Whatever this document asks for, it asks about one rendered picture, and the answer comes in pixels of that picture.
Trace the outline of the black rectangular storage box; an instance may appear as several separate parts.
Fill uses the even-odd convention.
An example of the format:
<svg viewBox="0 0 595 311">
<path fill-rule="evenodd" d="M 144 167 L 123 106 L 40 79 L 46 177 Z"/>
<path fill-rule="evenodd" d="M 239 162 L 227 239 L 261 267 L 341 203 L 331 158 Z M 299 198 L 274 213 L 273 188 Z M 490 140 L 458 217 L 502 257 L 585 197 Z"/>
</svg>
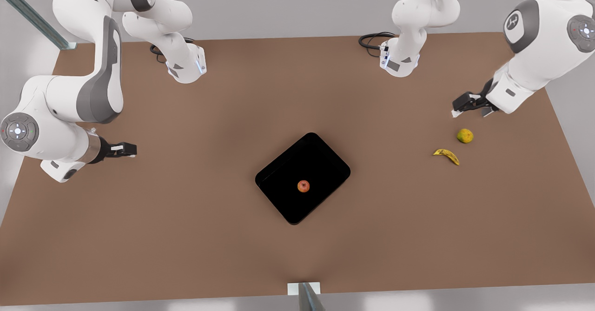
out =
<svg viewBox="0 0 595 311">
<path fill-rule="evenodd" d="M 316 133 L 297 140 L 255 176 L 255 184 L 291 225 L 297 225 L 333 194 L 351 174 L 350 167 Z M 310 190 L 301 193 L 298 182 Z"/>
</svg>

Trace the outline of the yellow spotted banana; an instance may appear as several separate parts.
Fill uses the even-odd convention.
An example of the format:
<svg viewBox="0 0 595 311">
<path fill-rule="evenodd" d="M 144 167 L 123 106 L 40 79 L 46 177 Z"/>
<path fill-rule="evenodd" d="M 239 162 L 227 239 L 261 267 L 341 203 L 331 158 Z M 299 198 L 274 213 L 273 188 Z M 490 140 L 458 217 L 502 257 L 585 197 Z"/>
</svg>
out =
<svg viewBox="0 0 595 311">
<path fill-rule="evenodd" d="M 458 157 L 448 149 L 437 149 L 435 152 L 433 152 L 433 156 L 445 156 L 448 157 L 448 159 L 455 165 L 460 165 Z"/>
</svg>

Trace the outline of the silver frame post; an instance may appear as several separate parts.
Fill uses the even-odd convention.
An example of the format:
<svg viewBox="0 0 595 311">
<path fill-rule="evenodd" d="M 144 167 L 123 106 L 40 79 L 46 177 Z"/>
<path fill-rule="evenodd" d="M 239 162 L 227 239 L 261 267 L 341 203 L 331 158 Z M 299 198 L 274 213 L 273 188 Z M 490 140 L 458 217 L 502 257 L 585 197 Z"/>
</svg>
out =
<svg viewBox="0 0 595 311">
<path fill-rule="evenodd" d="M 319 298 L 320 283 L 288 283 L 287 295 L 298 296 L 299 311 L 326 311 Z"/>
<path fill-rule="evenodd" d="M 6 0 L 6 2 L 60 50 L 77 48 L 76 42 L 68 42 L 26 0 Z"/>
</svg>

